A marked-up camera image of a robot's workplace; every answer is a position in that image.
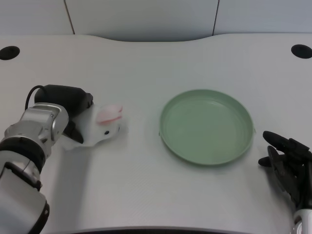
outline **plate rim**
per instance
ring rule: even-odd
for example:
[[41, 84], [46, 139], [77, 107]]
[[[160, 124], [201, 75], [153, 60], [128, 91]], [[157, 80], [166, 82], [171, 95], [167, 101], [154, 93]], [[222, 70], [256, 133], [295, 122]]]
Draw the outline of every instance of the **plate rim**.
[[[165, 139], [165, 137], [164, 137], [164, 134], [163, 134], [163, 132], [162, 132], [162, 128], [161, 128], [161, 126], [162, 126], [162, 124], [161, 124], [162, 121], [161, 121], [161, 120], [163, 119], [162, 117], [163, 117], [163, 114], [164, 114], [164, 110], [165, 110], [166, 107], [167, 107], [175, 98], [177, 98], [178, 96], [183, 95], [183, 94], [188, 93], [188, 92], [194, 92], [194, 91], [213, 91], [213, 92], [217, 92], [217, 93], [226, 95], [226, 96], [232, 98], [233, 100], [237, 101], [237, 102], [246, 110], [246, 112], [247, 112], [247, 114], [248, 114], [248, 117], [249, 117], [249, 119], [250, 119], [250, 121], [251, 121], [251, 124], [252, 124], [252, 130], [253, 130], [253, 132], [252, 132], [252, 135], [251, 135], [251, 137], [250, 137], [250, 139], [249, 139], [249, 142], [248, 142], [247, 146], [246, 146], [234, 159], [229, 159], [229, 160], [225, 160], [225, 161], [217, 162], [217, 163], [199, 163], [199, 162], [192, 161], [192, 160], [189, 160], [188, 158], [185, 158], [185, 157], [181, 156], [181, 155], [178, 154], [174, 149], [172, 149], [172, 148], [170, 147], [170, 145], [168, 144], [168, 142], [166, 141], [166, 139]], [[167, 146], [175, 155], [177, 155], [177, 156], [180, 157], [181, 159], [186, 160], [186, 161], [191, 162], [191, 163], [194, 163], [194, 164], [197, 164], [197, 165], [216, 166], [216, 165], [225, 164], [225, 163], [228, 163], [228, 162], [231, 162], [231, 161], [234, 161], [234, 160], [240, 158], [240, 157], [250, 148], [250, 146], [251, 146], [251, 144], [252, 144], [252, 142], [253, 142], [253, 139], [254, 139], [254, 134], [255, 134], [254, 121], [253, 121], [253, 118], [252, 118], [251, 114], [249, 113], [248, 109], [247, 109], [240, 101], [238, 101], [236, 98], [234, 98], [234, 97], [232, 97], [232, 96], [230, 96], [230, 95], [228, 95], [228, 94], [226, 94], [226, 93], [224, 93], [224, 92], [220, 92], [220, 91], [218, 91], [218, 90], [213, 90], [213, 89], [192, 89], [192, 90], [188, 90], [188, 91], [179, 93], [178, 95], [176, 95], [176, 96], [174, 96], [173, 98], [171, 98], [171, 99], [164, 105], [164, 107], [162, 108], [161, 114], [160, 114], [160, 118], [159, 118], [159, 135], [160, 135], [161, 139], [163, 140], [163, 142], [166, 144], [166, 146]]]

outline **white wall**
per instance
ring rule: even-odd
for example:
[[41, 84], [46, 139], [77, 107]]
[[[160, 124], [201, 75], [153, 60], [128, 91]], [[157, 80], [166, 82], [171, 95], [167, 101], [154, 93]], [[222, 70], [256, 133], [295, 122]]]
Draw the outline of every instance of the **white wall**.
[[312, 0], [220, 0], [214, 34], [312, 33]]
[[72, 33], [63, 0], [0, 0], [0, 35]]
[[126, 41], [212, 35], [218, 0], [66, 0], [76, 34]]
[[[225, 33], [312, 33], [312, 0], [66, 0], [76, 34], [182, 41]], [[72, 34], [64, 0], [0, 0], [0, 35]]]

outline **pink ear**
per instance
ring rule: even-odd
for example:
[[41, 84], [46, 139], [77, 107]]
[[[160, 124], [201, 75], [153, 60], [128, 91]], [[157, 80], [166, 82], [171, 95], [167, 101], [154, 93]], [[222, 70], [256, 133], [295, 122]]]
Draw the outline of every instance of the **pink ear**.
[[121, 118], [122, 106], [104, 106], [97, 114], [98, 124], [108, 124]]

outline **wall seam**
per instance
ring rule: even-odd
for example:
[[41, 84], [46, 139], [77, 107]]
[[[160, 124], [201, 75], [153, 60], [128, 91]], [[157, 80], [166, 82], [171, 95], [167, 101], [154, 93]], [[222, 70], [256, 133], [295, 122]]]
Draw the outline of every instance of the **wall seam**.
[[215, 34], [215, 23], [216, 23], [216, 17], [217, 17], [217, 15], [218, 15], [219, 4], [220, 4], [220, 0], [218, 0], [218, 6], [216, 7], [216, 13], [215, 13], [215, 19], [214, 19], [213, 35]]
[[73, 23], [72, 23], [72, 19], [70, 18], [68, 7], [67, 7], [67, 4], [66, 4], [66, 0], [64, 0], [64, 5], [65, 5], [67, 16], [68, 16], [68, 19], [69, 19], [69, 22], [70, 22], [70, 26], [72, 27], [73, 34], [75, 34]]

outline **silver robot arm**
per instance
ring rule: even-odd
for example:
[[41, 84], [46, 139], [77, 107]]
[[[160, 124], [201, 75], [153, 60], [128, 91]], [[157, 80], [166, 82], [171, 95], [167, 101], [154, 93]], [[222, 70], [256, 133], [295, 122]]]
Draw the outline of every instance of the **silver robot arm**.
[[0, 142], [0, 233], [38, 234], [49, 216], [39, 191], [40, 173], [51, 147], [68, 123], [64, 107], [36, 103]]

